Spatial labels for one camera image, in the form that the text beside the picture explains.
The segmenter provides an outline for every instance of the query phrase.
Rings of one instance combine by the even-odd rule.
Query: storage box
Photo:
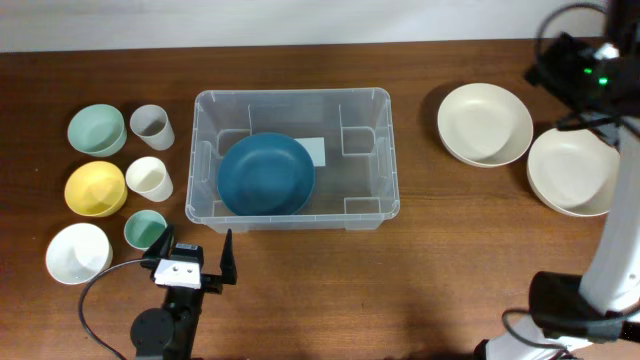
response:
[[[324,138],[309,202],[295,215],[236,216],[216,176],[226,152],[263,132]],[[219,233],[249,230],[372,230],[400,210],[391,99],[380,88],[204,91],[195,103],[186,214]]]

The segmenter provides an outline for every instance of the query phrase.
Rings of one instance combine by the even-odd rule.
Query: wooden table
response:
[[[113,264],[139,257],[123,238],[126,219],[154,209],[179,241],[205,248],[218,273],[223,236],[184,214],[196,95],[208,89],[380,86],[392,98],[401,210],[376,231],[250,232],[235,237],[239,281],[205,298],[193,355],[205,359],[454,359],[503,333],[507,307],[526,306],[539,270],[583,273],[604,217],[571,218],[544,206],[526,178],[526,157],[497,169],[455,160],[435,122],[456,86],[490,82],[515,93],[539,134],[566,109],[522,73],[530,41],[127,50],[0,55],[0,357],[109,359],[76,314],[82,286],[55,282],[44,266],[51,238],[76,222],[109,236]],[[82,107],[106,103],[126,119],[146,103],[164,107],[176,143],[156,152],[129,131],[108,158],[122,170],[158,156],[172,197],[152,203],[130,193],[104,219],[65,205],[67,177],[94,160],[71,148],[67,125]],[[86,317],[108,343],[134,357],[133,319],[164,292],[139,267],[101,280]],[[627,343],[593,346],[587,359],[636,359]]]

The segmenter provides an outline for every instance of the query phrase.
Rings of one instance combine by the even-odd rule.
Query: white plate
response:
[[[526,106],[509,91],[491,84],[470,84],[452,91],[438,110],[438,132],[458,160],[496,167],[517,160],[533,139]]]
[[[527,175],[552,209],[571,216],[606,214],[611,207],[620,154],[589,130],[542,134],[531,147]]]
[[[47,248],[46,265],[57,281],[76,285],[91,280],[111,265],[113,250],[99,227],[79,223],[64,228]]]

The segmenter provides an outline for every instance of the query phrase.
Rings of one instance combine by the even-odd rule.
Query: blue plate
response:
[[[294,139],[262,133],[242,139],[222,159],[218,193],[236,215],[291,215],[311,197],[313,161]]]

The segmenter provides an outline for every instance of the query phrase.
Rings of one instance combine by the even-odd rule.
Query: mint green bowl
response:
[[[67,130],[74,149],[95,157],[115,154],[127,141],[124,117],[111,105],[88,106],[78,112]]]
[[[131,215],[124,225],[124,239],[138,250],[147,250],[167,228],[167,221],[153,210]]]

